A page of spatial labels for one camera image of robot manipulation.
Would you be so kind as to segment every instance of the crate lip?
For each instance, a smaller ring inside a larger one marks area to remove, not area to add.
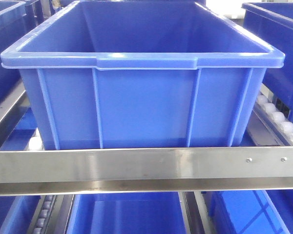
[[[70,12],[81,2],[74,1],[66,8],[50,17],[33,31],[19,39],[1,54],[2,66],[5,68],[97,68],[99,70],[122,69],[188,69],[201,67],[260,67],[280,68],[285,55],[259,37],[250,33],[231,20],[217,15],[208,8],[194,2],[199,7],[221,19],[227,27],[237,31],[242,37],[266,52],[250,53],[84,53],[84,52],[21,52],[22,48],[46,30],[55,21]]]
[[[282,14],[276,13],[274,11],[266,9],[264,6],[268,4],[274,5],[293,5],[293,2],[257,2],[257,3],[244,3],[242,4],[242,8],[246,9],[247,11],[253,12],[257,15],[270,19],[276,23],[282,24],[285,27],[293,29],[293,19],[284,16]]]
[[[14,9],[20,7],[21,5],[25,5],[25,2],[23,2],[23,1],[5,1],[5,0],[0,0],[0,2],[6,2],[6,3],[8,3],[8,2],[15,2],[16,3],[16,4],[12,5],[12,6],[9,6],[9,7],[5,8],[5,9],[1,10],[0,11],[0,16],[3,15],[3,14],[5,14],[5,13],[7,13],[7,12],[9,12],[9,11],[11,11],[11,10],[14,10]]]

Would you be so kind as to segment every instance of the metal rack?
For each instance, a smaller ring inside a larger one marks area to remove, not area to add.
[[[0,128],[24,95],[0,105]],[[248,133],[257,147],[0,152],[0,195],[293,188],[293,147],[257,105]]]

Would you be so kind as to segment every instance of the stainless steel rail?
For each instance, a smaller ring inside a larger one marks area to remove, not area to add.
[[[293,147],[0,152],[0,194],[293,188]]]

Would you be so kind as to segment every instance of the blue storage bin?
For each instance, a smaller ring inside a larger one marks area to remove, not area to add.
[[[26,234],[40,196],[0,196],[0,234]]]
[[[223,191],[204,195],[218,234],[289,234],[266,191]]]
[[[67,234],[185,234],[177,193],[76,195]]]
[[[268,69],[263,83],[293,112],[293,3],[245,3],[244,27],[286,54],[282,69]]]
[[[26,33],[23,2],[0,1],[0,53]],[[20,79],[18,70],[1,67],[0,59],[0,101]]]
[[[61,6],[67,6],[69,4],[71,4],[74,0],[60,0]],[[198,2],[201,5],[205,5],[206,4],[206,0],[197,0],[196,2]]]
[[[194,1],[77,1],[1,55],[46,149],[239,145],[284,55]]]

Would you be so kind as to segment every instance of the plastic tote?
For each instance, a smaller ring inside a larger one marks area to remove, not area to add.
[[[0,53],[26,33],[25,16],[23,2],[0,1]],[[19,79],[19,72],[2,68],[0,59],[0,100]]]
[[[178,193],[76,195],[67,234],[186,234]]]
[[[61,6],[67,6],[69,4],[71,4],[74,0],[60,0]],[[196,2],[198,2],[201,5],[205,5],[206,4],[206,0],[197,0]]]
[[[204,198],[218,234],[290,234],[266,191],[207,192]]]
[[[26,234],[40,196],[0,196],[0,234]]]
[[[268,69],[264,84],[293,113],[293,3],[245,3],[244,27],[286,54],[282,69]]]
[[[76,1],[2,55],[46,149],[239,145],[284,54],[194,1]]]

